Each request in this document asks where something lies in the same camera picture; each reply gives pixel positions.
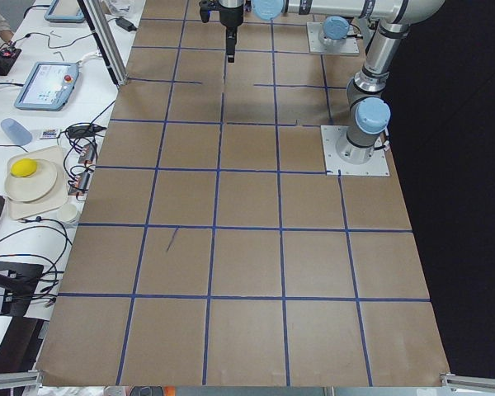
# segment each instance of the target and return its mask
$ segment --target black background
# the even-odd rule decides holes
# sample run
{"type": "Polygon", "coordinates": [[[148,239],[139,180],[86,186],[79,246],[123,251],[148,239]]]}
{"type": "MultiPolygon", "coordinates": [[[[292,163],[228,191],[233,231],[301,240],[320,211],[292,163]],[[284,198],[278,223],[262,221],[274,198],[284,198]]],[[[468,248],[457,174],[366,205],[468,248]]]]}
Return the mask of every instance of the black background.
{"type": "Polygon", "coordinates": [[[450,370],[495,378],[495,0],[412,26],[384,99],[450,370]]]}

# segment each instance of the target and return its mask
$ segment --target white desk surface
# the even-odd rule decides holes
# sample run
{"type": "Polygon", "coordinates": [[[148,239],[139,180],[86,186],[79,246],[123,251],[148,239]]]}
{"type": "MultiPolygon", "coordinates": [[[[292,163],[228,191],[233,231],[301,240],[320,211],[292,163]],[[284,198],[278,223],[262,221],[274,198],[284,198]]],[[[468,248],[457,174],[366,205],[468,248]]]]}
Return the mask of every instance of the white desk surface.
{"type": "MultiPolygon", "coordinates": [[[[139,25],[141,12],[143,11],[145,0],[136,0],[134,12],[126,18],[132,21],[136,26],[139,25]]],[[[47,4],[46,1],[36,1],[35,4],[47,4]]],[[[66,45],[78,37],[89,35],[91,32],[87,23],[81,24],[59,24],[49,23],[44,19],[46,9],[32,9],[28,12],[26,18],[15,33],[14,40],[19,40],[26,33],[39,32],[51,35],[51,45],[66,45]]],[[[109,23],[115,42],[117,43],[123,61],[126,63],[135,33],[129,33],[119,28],[113,21],[109,23]]],[[[76,44],[62,49],[47,48],[47,38],[42,35],[31,35],[31,37],[20,40],[17,48],[22,49],[21,56],[12,68],[12,71],[4,77],[0,77],[0,83],[24,83],[35,62],[40,61],[63,61],[60,51],[65,62],[77,62],[85,54],[91,53],[97,49],[97,45],[92,36],[78,41],[76,44]]],[[[0,86],[0,121],[4,118],[11,117],[27,129],[35,131],[34,139],[25,146],[28,151],[43,149],[56,144],[55,140],[38,140],[36,131],[49,128],[64,129],[67,126],[77,122],[89,122],[97,116],[106,106],[116,99],[117,88],[112,83],[104,61],[101,58],[88,60],[80,69],[80,77],[75,86],[68,103],[61,111],[21,111],[14,107],[13,103],[20,91],[15,86],[0,86]]],[[[96,123],[106,126],[110,119],[111,108],[97,119],[96,123]]],[[[62,138],[60,143],[68,150],[68,142],[62,138]]],[[[0,144],[12,144],[8,137],[0,128],[0,144]]],[[[7,160],[15,155],[22,153],[19,148],[0,148],[0,194],[5,195],[3,182],[7,173],[7,160]]],[[[70,155],[69,166],[77,162],[77,154],[70,155]]],[[[74,198],[69,202],[81,208],[82,204],[74,198]]],[[[43,217],[55,219],[56,211],[47,212],[43,217]]],[[[30,224],[22,224],[11,220],[7,214],[2,213],[0,220],[0,238],[23,229],[30,224]]],[[[73,240],[75,229],[68,229],[68,235],[73,240]]],[[[0,244],[0,254],[12,253],[31,253],[47,256],[55,259],[64,246],[64,239],[61,235],[48,229],[32,229],[13,237],[7,242],[0,244]]],[[[69,248],[66,254],[59,261],[57,267],[63,270],[68,260],[69,248]]],[[[31,257],[18,257],[18,261],[40,263],[31,257]]],[[[45,284],[39,284],[38,289],[45,287],[45,284]]],[[[52,290],[52,293],[58,291],[58,286],[52,290]]],[[[30,318],[50,319],[53,309],[46,308],[44,303],[32,303],[26,316],[30,318]]],[[[0,317],[0,343],[3,335],[7,330],[11,318],[0,317]]]]}

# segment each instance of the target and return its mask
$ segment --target metal mounting plate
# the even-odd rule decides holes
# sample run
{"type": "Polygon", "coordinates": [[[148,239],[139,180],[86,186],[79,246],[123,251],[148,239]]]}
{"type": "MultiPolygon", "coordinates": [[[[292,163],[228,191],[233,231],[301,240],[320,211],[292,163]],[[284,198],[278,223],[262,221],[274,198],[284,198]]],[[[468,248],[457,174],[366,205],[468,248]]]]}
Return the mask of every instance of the metal mounting plate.
{"type": "MultiPolygon", "coordinates": [[[[327,55],[346,55],[357,56],[360,54],[360,49],[357,46],[357,41],[354,38],[345,40],[336,40],[332,45],[325,45],[319,41],[319,32],[323,29],[322,22],[308,22],[306,31],[308,32],[308,42],[310,44],[310,52],[312,54],[327,54],[327,55]]],[[[354,34],[354,28],[351,26],[349,34],[354,34]]]]}
{"type": "MultiPolygon", "coordinates": [[[[369,162],[363,165],[354,165],[343,161],[336,151],[336,142],[339,137],[347,132],[348,127],[342,125],[322,125],[321,136],[323,137],[324,165],[327,175],[343,176],[390,176],[389,166],[385,158],[385,151],[374,151],[369,162]]],[[[381,138],[376,141],[380,146],[381,138]]]]}

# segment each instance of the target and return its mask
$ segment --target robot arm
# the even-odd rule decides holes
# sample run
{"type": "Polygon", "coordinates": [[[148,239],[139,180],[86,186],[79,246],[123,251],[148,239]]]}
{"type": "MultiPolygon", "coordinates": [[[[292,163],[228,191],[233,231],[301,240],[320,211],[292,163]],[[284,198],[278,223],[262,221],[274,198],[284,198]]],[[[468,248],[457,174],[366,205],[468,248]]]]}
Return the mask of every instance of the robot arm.
{"type": "MultiPolygon", "coordinates": [[[[389,67],[410,25],[437,12],[445,0],[252,0],[252,10],[263,20],[281,13],[321,14],[339,17],[379,19],[379,25],[360,71],[349,82],[346,94],[351,123],[337,142],[342,159],[365,163],[374,142],[389,123],[390,109],[380,99],[389,76],[389,67]]],[[[226,27],[226,50],[234,62],[237,28],[243,23],[244,0],[201,0],[200,16],[209,20],[211,11],[220,12],[226,27]]]]}
{"type": "Polygon", "coordinates": [[[244,0],[201,0],[200,19],[207,23],[212,11],[220,14],[220,23],[225,26],[225,52],[228,62],[234,62],[237,45],[237,29],[244,22],[244,0]]]}
{"type": "MultiPolygon", "coordinates": [[[[283,5],[280,12],[300,15],[321,14],[341,17],[384,19],[391,24],[410,25],[425,21],[437,12],[445,0],[278,0],[283,5]]],[[[268,1],[256,4],[267,9],[268,1]]]]}

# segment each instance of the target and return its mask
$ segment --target small white cup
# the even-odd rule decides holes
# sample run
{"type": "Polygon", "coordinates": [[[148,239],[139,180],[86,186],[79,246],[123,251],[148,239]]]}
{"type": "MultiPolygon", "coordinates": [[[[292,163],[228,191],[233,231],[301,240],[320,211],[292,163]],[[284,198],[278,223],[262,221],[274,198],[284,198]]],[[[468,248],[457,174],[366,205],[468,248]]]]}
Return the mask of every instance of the small white cup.
{"type": "Polygon", "coordinates": [[[66,228],[76,227],[80,217],[81,212],[74,204],[64,204],[57,210],[57,220],[66,228]]]}

